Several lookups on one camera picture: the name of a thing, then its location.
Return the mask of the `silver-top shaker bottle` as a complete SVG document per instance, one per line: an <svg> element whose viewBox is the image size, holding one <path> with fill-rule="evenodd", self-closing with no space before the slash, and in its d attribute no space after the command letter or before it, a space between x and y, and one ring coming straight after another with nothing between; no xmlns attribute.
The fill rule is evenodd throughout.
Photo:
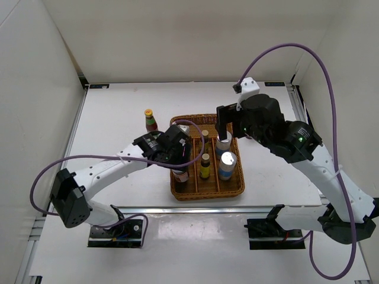
<svg viewBox="0 0 379 284"><path fill-rule="evenodd" d="M224 140L220 140L219 136L216 138L215 154L217 160L220 160L223 153L230 150L230 145L233 137L230 132L227 132L226 134L227 136Z"/></svg>
<svg viewBox="0 0 379 284"><path fill-rule="evenodd" d="M221 155L219 163L219 178L221 180L229 180L233 174L237 164L237 157L231 151L226 151Z"/></svg>

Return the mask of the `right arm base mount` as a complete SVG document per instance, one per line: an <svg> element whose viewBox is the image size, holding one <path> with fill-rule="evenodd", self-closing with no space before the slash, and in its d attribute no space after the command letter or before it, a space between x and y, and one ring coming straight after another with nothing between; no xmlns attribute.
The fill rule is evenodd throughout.
<svg viewBox="0 0 379 284"><path fill-rule="evenodd" d="M247 219L250 250L302 250L305 249L301 230L283 230L277 224L267 224L265 219Z"/></svg>

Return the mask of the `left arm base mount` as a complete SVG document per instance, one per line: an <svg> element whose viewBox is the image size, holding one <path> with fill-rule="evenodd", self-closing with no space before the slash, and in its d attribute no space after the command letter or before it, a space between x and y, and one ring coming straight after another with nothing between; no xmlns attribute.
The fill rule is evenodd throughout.
<svg viewBox="0 0 379 284"><path fill-rule="evenodd" d="M149 225L145 214L133 214L112 228L91 227L87 247L141 249Z"/></svg>

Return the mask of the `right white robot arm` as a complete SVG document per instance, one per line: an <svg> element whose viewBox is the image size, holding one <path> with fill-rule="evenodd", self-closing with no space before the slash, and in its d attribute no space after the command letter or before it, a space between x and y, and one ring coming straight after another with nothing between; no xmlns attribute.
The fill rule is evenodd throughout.
<svg viewBox="0 0 379 284"><path fill-rule="evenodd" d="M253 95L240 104L219 106L216 113L220 137L226 137L226 126L231 123L235 138L253 138L307 176L329 201L312 207L276 205L265 218L248 222L247 228L253 230L254 237L279 238L290 230L309 230L324 232L338 243L351 244L351 217L358 241L372 236L378 199L364 193L342 170L334 168L331 155L310 125L285 120L278 101L266 94Z"/></svg>

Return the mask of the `white-lid jar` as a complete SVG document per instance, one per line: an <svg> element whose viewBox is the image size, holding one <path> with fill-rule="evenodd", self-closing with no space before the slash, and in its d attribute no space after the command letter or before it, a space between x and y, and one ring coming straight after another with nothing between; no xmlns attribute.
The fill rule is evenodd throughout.
<svg viewBox="0 0 379 284"><path fill-rule="evenodd" d="M187 170L174 170L174 169L172 169L171 172L174 176L174 179L179 183L184 183L184 182L188 181L188 179L189 179L189 174L188 174Z"/></svg>

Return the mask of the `green sauce bottle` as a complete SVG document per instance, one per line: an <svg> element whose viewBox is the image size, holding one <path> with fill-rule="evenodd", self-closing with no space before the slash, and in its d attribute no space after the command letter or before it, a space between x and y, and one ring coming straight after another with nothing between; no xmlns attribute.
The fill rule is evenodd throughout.
<svg viewBox="0 0 379 284"><path fill-rule="evenodd" d="M146 131L148 133L151 133L153 131L157 131L158 130L158 124L157 124L155 117L153 115L153 111L151 109L146 109L144 111L144 115L145 115Z"/></svg>

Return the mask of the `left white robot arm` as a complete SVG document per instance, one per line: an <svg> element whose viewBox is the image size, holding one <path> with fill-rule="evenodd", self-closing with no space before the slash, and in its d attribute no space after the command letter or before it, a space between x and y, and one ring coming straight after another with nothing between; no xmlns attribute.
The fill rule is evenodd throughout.
<svg viewBox="0 0 379 284"><path fill-rule="evenodd" d="M190 128L172 125L164 133L156 131L135 139L112 159L76 172L60 170L54 180L50 200L67 228L82 223L99 225L112 237L124 230L120 211L114 205L93 201L93 197L112 183L159 162L184 170L191 155Z"/></svg>

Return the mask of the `small yellow bottle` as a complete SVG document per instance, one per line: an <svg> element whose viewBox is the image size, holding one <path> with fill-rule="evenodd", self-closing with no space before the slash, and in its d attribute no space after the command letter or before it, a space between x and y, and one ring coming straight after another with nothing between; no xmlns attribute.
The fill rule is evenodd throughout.
<svg viewBox="0 0 379 284"><path fill-rule="evenodd" d="M208 153L204 153L201 156L200 178L208 179L209 176L210 176L210 155Z"/></svg>
<svg viewBox="0 0 379 284"><path fill-rule="evenodd" d="M200 149L203 149L203 153L208 153L208 148L209 148L209 132L207 130L202 130L202 135L203 135L203 141L200 141Z"/></svg>

